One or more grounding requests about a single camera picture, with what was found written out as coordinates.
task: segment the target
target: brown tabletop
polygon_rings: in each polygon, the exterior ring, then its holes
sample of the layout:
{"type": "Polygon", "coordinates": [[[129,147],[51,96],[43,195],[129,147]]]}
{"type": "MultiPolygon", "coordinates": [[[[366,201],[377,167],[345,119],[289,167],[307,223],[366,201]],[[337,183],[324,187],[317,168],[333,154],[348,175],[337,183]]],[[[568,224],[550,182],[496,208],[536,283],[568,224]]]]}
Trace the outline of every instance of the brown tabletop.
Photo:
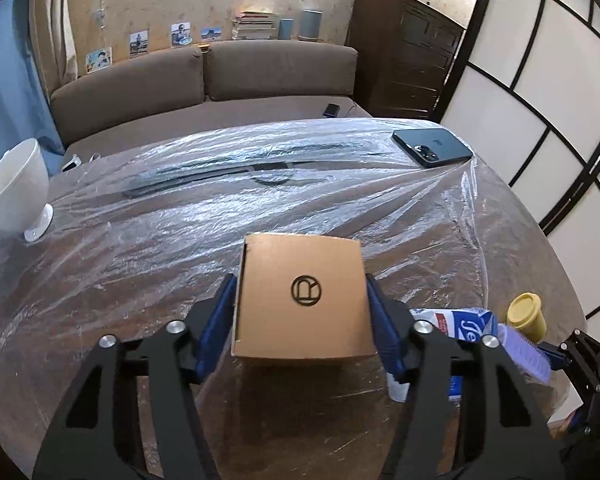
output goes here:
{"type": "MultiPolygon", "coordinates": [[[[7,452],[31,472],[51,416],[98,338],[138,338],[183,317],[213,295],[224,273],[237,272],[249,232],[356,238],[367,272],[410,308],[485,306],[502,320],[513,298],[533,291],[542,297],[547,341],[584,329],[542,231],[480,158],[424,170],[391,140],[396,129],[431,125],[328,119],[229,128],[53,177],[49,231],[33,244],[0,238],[7,452]],[[139,189],[176,176],[171,187],[139,189]]],[[[146,455],[156,472],[141,384],[146,455]]],[[[568,382],[554,374],[550,386],[533,388],[549,416],[568,382]]],[[[225,355],[196,392],[224,480],[375,479],[400,409],[377,358],[253,368],[225,355]]]]}

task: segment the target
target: circular logo on box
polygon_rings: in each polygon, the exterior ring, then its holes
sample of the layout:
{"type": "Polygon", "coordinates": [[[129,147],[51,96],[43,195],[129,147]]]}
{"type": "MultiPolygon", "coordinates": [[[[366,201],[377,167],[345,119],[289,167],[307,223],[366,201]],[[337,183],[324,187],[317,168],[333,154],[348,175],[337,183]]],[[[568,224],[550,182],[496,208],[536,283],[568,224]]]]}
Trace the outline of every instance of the circular logo on box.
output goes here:
{"type": "Polygon", "coordinates": [[[291,284],[291,297],[302,306],[312,306],[320,301],[322,287],[313,276],[303,274],[291,284]]]}

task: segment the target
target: bowl base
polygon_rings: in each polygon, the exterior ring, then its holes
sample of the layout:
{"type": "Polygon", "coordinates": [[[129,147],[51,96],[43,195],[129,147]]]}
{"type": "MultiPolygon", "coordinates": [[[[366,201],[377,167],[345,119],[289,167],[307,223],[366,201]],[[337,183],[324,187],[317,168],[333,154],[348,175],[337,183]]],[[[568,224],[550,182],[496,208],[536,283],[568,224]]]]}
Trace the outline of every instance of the bowl base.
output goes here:
{"type": "Polygon", "coordinates": [[[51,225],[51,219],[54,216],[54,209],[51,204],[45,204],[42,213],[38,219],[33,223],[33,225],[24,231],[24,239],[27,242],[35,242],[38,238],[40,238],[46,231],[46,229],[51,225]]]}

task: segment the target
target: gray cylindrical speaker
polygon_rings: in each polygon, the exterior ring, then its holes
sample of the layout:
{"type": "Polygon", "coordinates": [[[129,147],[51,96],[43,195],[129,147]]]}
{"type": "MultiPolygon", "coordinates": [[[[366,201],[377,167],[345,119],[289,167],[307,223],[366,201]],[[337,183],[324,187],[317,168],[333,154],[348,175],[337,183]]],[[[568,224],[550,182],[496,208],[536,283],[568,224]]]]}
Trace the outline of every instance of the gray cylindrical speaker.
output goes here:
{"type": "Polygon", "coordinates": [[[294,30],[294,20],[290,18],[282,18],[278,25],[278,39],[290,40],[291,32],[294,30]]]}
{"type": "Polygon", "coordinates": [[[322,13],[319,10],[303,10],[300,18],[300,41],[318,41],[322,13]]]}

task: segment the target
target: photo on wall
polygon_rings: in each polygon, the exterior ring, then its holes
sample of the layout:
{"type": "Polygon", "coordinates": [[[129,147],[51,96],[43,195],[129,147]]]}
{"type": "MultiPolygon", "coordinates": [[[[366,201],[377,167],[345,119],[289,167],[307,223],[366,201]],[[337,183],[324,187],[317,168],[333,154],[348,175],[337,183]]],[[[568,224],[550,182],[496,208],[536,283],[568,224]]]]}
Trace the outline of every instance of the photo on wall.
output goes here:
{"type": "Polygon", "coordinates": [[[129,35],[129,57],[146,54],[149,45],[149,31],[141,30],[129,35]]]}
{"type": "Polygon", "coordinates": [[[111,47],[100,48],[88,53],[85,65],[87,67],[87,74],[111,66],[111,47]]]}
{"type": "Polygon", "coordinates": [[[190,22],[171,25],[171,47],[188,45],[192,41],[190,22]]]}
{"type": "Polygon", "coordinates": [[[205,27],[200,31],[202,41],[217,41],[222,38],[222,27],[205,27]]]}

